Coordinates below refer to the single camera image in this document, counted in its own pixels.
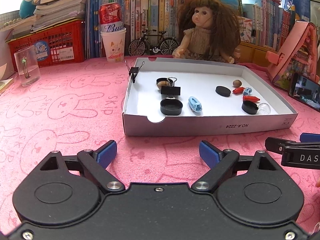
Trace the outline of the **red beer can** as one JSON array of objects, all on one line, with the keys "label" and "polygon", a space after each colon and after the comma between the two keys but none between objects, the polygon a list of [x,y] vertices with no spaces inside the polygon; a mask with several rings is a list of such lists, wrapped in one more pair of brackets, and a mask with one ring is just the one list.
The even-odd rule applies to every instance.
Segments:
[{"label": "red beer can", "polygon": [[117,2],[100,6],[99,21],[103,33],[112,33],[123,29],[121,6]]}]

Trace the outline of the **blue white plush at left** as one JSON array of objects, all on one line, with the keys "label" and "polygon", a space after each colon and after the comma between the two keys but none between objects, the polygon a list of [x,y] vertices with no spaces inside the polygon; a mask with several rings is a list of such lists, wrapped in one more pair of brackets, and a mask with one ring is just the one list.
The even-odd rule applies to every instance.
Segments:
[{"label": "blue white plush at left", "polygon": [[22,0],[20,5],[20,18],[25,19],[34,15],[36,5],[33,3],[33,0]]}]

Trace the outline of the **row of standing books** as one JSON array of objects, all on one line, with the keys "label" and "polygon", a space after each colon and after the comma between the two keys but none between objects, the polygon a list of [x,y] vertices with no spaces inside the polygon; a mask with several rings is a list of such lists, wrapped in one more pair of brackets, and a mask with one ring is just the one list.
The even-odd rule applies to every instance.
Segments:
[{"label": "row of standing books", "polygon": [[310,0],[86,0],[85,55],[172,55],[221,61],[241,42],[278,50],[295,21],[310,20]]}]

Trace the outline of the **black smartphone playing video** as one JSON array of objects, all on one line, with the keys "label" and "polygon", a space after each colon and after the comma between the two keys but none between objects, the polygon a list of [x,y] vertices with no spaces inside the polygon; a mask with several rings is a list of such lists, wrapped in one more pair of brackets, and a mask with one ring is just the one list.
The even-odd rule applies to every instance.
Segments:
[{"label": "black smartphone playing video", "polygon": [[289,96],[319,112],[319,83],[293,73],[289,87]]}]

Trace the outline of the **black round lid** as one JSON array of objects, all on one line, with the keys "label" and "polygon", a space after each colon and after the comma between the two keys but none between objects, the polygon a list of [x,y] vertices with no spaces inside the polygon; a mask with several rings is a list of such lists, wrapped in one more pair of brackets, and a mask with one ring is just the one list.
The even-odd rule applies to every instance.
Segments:
[{"label": "black round lid", "polygon": [[215,92],[224,97],[229,97],[231,95],[231,90],[224,86],[216,86]]}]

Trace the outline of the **miniature black bicycle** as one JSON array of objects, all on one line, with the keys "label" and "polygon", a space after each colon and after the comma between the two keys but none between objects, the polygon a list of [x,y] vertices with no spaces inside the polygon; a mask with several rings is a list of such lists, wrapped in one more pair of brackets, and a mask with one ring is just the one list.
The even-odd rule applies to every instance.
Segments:
[{"label": "miniature black bicycle", "polygon": [[150,34],[148,29],[142,31],[141,37],[130,42],[128,47],[128,54],[130,56],[143,56],[147,53],[151,55],[162,54],[171,55],[178,47],[178,42],[174,37],[167,37],[166,31],[159,31],[152,29]]}]

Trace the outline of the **brown haired doll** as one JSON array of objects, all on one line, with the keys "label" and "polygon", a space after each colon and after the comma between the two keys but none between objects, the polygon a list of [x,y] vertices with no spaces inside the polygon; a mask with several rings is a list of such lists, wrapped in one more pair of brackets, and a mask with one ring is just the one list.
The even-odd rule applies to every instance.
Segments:
[{"label": "brown haired doll", "polygon": [[178,15],[176,59],[235,63],[240,28],[234,10],[220,0],[189,0]]}]

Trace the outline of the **pink rabbit table cloth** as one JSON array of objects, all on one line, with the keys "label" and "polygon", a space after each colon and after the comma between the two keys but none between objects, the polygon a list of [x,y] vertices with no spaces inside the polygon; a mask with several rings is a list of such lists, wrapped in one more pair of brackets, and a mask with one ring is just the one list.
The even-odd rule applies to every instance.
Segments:
[{"label": "pink rabbit table cloth", "polygon": [[[319,172],[283,167],[267,137],[319,132],[319,114],[276,90],[296,111],[291,127],[198,136],[127,136],[125,63],[91,60],[41,70],[1,96],[1,236],[6,239],[308,239],[319,224]],[[84,176],[81,150],[109,140],[107,171],[125,190]],[[191,186],[210,168],[201,141],[240,154],[213,193]]]}]

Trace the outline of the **white cardboard box tray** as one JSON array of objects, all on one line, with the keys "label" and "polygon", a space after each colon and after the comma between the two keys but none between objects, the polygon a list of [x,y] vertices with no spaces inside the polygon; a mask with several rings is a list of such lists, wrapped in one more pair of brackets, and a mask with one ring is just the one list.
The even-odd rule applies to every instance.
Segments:
[{"label": "white cardboard box tray", "polygon": [[[123,126],[127,136],[198,136],[240,134],[286,129],[291,127],[297,111],[267,82],[247,67],[209,61],[184,59],[138,58],[140,69],[135,83],[129,79],[124,106]],[[181,88],[178,100],[183,103],[182,113],[167,116],[160,111],[165,98],[156,85],[161,77],[176,77],[175,85]],[[269,115],[250,115],[244,112],[242,96],[220,96],[216,86],[232,87],[241,80],[252,88],[260,103],[271,107]],[[196,114],[188,105],[190,96],[202,104],[202,113]]]}]

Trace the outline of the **white cat paper cup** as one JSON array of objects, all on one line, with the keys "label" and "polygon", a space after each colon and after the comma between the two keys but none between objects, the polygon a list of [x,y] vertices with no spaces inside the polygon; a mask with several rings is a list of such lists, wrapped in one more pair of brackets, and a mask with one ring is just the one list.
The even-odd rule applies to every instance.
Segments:
[{"label": "white cat paper cup", "polygon": [[125,35],[125,28],[111,33],[101,32],[108,62],[121,62],[124,60]]}]

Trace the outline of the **small blue hair clip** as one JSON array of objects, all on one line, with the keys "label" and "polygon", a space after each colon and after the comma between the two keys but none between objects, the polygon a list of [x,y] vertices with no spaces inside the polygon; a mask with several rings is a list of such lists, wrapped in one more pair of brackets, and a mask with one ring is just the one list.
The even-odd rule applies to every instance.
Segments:
[{"label": "small blue hair clip", "polygon": [[201,114],[202,113],[202,104],[194,96],[190,96],[189,97],[188,105],[189,105],[189,107],[190,107],[192,112],[194,112],[196,114]]}]

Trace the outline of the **small binder clip on tray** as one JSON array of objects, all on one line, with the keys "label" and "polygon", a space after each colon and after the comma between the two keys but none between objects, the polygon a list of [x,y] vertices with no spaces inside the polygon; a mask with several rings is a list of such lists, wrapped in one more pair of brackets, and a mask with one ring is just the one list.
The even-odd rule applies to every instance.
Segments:
[{"label": "small binder clip on tray", "polygon": [[144,66],[145,61],[142,62],[142,64],[139,67],[129,67],[127,61],[125,60],[125,64],[127,66],[127,70],[129,72],[130,79],[133,83],[136,81],[136,77],[140,71],[140,69]]}]

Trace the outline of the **red crayon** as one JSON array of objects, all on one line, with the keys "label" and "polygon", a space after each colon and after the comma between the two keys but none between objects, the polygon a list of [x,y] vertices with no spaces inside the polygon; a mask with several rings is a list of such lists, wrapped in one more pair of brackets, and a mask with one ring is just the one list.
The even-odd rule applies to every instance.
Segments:
[{"label": "red crayon", "polygon": [[234,90],[232,90],[233,94],[242,94],[245,90],[245,87],[237,87]]},{"label": "red crayon", "polygon": [[253,103],[257,103],[260,101],[260,99],[257,98],[256,96],[244,95],[242,98],[243,98],[243,101],[249,101]]}]

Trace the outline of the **small black round cap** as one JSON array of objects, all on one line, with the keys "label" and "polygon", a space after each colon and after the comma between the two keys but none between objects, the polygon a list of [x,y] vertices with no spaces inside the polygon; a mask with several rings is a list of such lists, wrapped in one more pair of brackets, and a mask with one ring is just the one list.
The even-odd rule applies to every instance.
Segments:
[{"label": "small black round cap", "polygon": [[177,116],[182,113],[183,103],[176,98],[165,98],[160,102],[160,111],[164,115]]}]

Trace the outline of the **pink triangular toy case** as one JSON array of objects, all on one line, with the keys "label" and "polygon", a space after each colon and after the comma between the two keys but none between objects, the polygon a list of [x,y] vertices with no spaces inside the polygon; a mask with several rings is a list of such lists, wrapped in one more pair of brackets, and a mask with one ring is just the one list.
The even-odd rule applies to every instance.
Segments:
[{"label": "pink triangular toy case", "polygon": [[311,22],[297,21],[277,53],[268,51],[267,75],[271,82],[288,90],[295,72],[318,82],[317,31]]}]

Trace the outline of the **red plastic basket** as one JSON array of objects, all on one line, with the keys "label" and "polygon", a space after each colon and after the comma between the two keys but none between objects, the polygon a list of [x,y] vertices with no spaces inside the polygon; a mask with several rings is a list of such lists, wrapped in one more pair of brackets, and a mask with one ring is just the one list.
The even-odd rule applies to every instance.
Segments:
[{"label": "red plastic basket", "polygon": [[7,42],[13,65],[14,54],[34,45],[39,67],[85,60],[85,22],[72,20]]}]

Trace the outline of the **brown hazelnut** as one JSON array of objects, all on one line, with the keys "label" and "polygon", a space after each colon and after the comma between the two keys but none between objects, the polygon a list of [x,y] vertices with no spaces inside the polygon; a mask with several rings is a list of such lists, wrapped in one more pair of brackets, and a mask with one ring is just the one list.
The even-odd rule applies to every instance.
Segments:
[{"label": "brown hazelnut", "polygon": [[169,85],[170,85],[170,82],[168,80],[159,81],[157,83],[157,87],[159,90],[161,90],[162,87],[169,86]]},{"label": "brown hazelnut", "polygon": [[235,88],[239,88],[242,86],[242,81],[241,80],[234,80],[233,83],[232,83],[233,87]]}]

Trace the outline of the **clear plastic dome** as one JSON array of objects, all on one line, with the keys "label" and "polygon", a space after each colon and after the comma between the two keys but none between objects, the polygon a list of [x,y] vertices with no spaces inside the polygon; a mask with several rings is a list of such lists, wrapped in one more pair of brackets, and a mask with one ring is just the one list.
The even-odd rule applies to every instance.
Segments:
[{"label": "clear plastic dome", "polygon": [[269,115],[271,113],[271,107],[268,103],[260,103],[258,104],[257,114],[259,115]]}]

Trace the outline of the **blue bear hair clip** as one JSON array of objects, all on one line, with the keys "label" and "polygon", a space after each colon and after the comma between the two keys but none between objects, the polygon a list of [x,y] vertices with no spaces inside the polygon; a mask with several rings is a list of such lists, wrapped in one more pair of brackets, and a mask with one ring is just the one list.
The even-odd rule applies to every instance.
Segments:
[{"label": "blue bear hair clip", "polygon": [[251,93],[252,93],[252,88],[250,87],[245,88],[243,91],[243,95],[251,95]]}]

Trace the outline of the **black cap upward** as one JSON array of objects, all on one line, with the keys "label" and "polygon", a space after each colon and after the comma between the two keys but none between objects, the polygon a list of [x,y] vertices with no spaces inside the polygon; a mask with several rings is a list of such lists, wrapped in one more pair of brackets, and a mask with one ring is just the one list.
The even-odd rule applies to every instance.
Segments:
[{"label": "black cap upward", "polygon": [[156,85],[158,87],[171,86],[172,84],[173,84],[173,81],[169,77],[161,77],[161,78],[156,80]]}]

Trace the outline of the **large black binder clip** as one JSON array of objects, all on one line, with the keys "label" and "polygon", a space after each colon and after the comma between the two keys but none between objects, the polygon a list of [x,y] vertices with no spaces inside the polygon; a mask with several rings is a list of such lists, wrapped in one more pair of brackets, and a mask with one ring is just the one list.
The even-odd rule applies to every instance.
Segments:
[{"label": "large black binder clip", "polygon": [[176,77],[168,77],[167,83],[161,85],[161,94],[167,96],[180,96],[181,88],[175,86],[175,82],[177,81]]}]

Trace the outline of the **large black round cap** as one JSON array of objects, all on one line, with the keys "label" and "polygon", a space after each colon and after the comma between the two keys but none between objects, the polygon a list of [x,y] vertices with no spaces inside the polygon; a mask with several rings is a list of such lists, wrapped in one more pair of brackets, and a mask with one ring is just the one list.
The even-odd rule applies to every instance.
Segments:
[{"label": "large black round cap", "polygon": [[243,101],[241,108],[244,112],[246,112],[247,114],[250,114],[250,115],[257,114],[258,109],[259,109],[259,107],[257,106],[257,104],[255,102],[251,102],[248,100]]}]

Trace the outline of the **stack of books on basket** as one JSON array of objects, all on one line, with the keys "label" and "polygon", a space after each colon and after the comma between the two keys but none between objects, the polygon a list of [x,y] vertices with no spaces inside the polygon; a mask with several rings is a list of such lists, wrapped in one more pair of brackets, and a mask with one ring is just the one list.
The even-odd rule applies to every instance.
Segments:
[{"label": "stack of books on basket", "polygon": [[70,20],[83,19],[87,0],[33,0],[36,5],[34,15],[21,19],[19,12],[8,20],[1,19],[1,32],[13,31],[13,37],[52,27]]}]

